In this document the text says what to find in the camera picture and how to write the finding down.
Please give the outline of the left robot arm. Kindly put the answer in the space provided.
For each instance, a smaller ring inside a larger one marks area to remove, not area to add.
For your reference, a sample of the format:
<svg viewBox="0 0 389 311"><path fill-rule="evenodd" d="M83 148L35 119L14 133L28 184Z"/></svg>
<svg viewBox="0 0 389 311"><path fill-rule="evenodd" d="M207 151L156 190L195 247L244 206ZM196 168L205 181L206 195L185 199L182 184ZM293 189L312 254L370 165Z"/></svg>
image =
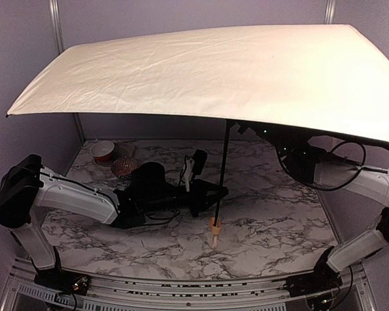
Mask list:
<svg viewBox="0 0 389 311"><path fill-rule="evenodd" d="M40 156L31 154L1 180L0 225L29 254L36 284L86 295L90 277L61 267L59 253L43 234L32 208L60 209L118 229L165 225L181 208L197 217L229 193L222 184L198 179L204 163L188 157L184 183L175 186L167 182L162 164L147 162L131 172L127 188L104 191L54 173L42 165Z"/></svg>

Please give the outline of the cream and black umbrella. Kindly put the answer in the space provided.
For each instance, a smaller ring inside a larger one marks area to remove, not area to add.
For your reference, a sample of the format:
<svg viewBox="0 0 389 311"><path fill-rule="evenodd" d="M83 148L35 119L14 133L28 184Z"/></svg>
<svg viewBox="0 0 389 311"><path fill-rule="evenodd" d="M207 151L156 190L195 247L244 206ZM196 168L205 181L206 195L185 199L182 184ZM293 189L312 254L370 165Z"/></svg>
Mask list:
<svg viewBox="0 0 389 311"><path fill-rule="evenodd" d="M73 48L78 113L270 126L283 168L314 159L316 136L389 150L389 59L351 25L224 27ZM51 63L9 115L51 113Z"/></svg>

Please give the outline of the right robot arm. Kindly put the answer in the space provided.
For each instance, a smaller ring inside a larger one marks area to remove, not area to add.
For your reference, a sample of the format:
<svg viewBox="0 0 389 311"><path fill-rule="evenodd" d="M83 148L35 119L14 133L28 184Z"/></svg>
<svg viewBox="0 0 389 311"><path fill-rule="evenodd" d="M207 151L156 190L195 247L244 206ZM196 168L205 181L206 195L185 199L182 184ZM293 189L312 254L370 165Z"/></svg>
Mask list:
<svg viewBox="0 0 389 311"><path fill-rule="evenodd" d="M389 246L389 168L367 164L367 146L389 143L354 135L286 126L239 122L274 147L280 167L294 181L319 192L348 192L373 201L381 212L365 230L327 248L309 273L286 279L290 296L315 294L342 285L340 274Z"/></svg>

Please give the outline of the red patterned bowl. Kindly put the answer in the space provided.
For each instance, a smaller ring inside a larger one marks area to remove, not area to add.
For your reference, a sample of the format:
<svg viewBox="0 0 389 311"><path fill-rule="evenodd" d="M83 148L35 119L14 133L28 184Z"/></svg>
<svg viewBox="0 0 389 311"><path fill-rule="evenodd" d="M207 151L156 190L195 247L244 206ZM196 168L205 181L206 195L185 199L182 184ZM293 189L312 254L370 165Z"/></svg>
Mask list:
<svg viewBox="0 0 389 311"><path fill-rule="evenodd" d="M113 162L111 172L117 177L130 175L139 166L138 160L133 157L122 157Z"/></svg>

